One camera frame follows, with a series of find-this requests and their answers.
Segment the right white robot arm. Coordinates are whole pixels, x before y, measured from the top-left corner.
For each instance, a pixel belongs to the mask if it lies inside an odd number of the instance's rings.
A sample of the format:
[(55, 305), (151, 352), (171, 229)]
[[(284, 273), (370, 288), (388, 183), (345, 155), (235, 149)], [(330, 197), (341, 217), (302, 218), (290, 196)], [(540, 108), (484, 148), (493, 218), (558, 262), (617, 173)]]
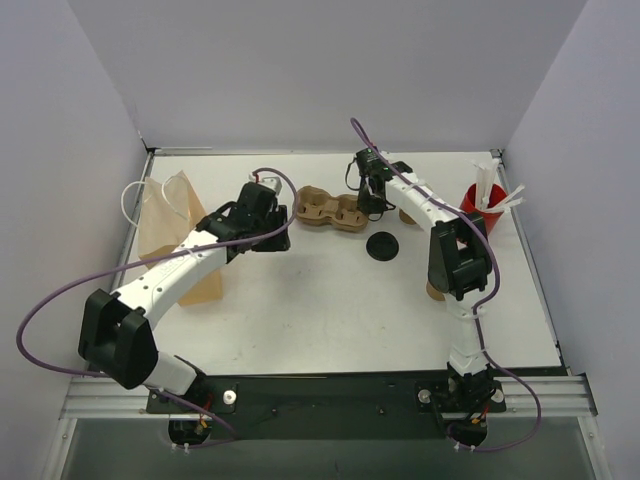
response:
[(466, 295), (482, 292), (492, 271), (482, 241), (484, 220), (451, 207), (435, 195), (411, 167), (399, 161), (386, 165), (376, 151), (365, 148), (354, 155), (360, 182), (358, 208), (382, 214), (392, 208), (407, 215), (430, 234), (427, 285), (444, 296), (452, 316), (448, 365), (460, 376), (486, 369), (471, 301)]

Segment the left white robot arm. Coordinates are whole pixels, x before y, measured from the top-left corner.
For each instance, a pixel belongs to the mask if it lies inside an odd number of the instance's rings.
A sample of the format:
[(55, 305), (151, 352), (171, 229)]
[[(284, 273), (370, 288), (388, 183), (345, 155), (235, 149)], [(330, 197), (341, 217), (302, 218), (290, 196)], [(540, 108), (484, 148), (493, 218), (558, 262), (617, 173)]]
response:
[(199, 408), (205, 398), (199, 370), (159, 351), (154, 329), (201, 280), (237, 256), (289, 249), (281, 189), (278, 177), (247, 182), (237, 200), (202, 218), (171, 257), (112, 293), (92, 293), (84, 307), (80, 356), (126, 389), (161, 388), (179, 409)]

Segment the stack of paper cups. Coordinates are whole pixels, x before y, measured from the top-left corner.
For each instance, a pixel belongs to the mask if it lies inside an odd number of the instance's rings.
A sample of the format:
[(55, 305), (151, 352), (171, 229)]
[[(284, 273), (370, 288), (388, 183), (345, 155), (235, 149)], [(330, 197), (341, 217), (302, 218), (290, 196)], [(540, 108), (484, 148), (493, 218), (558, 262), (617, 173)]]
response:
[(400, 210), (399, 211), (399, 218), (404, 224), (406, 224), (408, 226), (412, 226), (412, 227), (416, 227), (416, 228), (420, 227), (420, 225), (410, 215), (408, 215), (404, 210)]

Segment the brown paper coffee cup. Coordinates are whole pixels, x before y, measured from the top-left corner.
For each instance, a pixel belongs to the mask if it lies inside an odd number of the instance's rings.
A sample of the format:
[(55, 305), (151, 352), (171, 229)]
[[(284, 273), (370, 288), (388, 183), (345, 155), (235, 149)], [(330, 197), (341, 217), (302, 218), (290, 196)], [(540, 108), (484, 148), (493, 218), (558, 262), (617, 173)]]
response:
[(437, 290), (430, 282), (426, 283), (426, 287), (425, 287), (426, 293), (427, 295), (437, 301), (437, 302), (444, 302), (445, 301), (445, 296), (442, 292), (440, 292), (439, 290)]

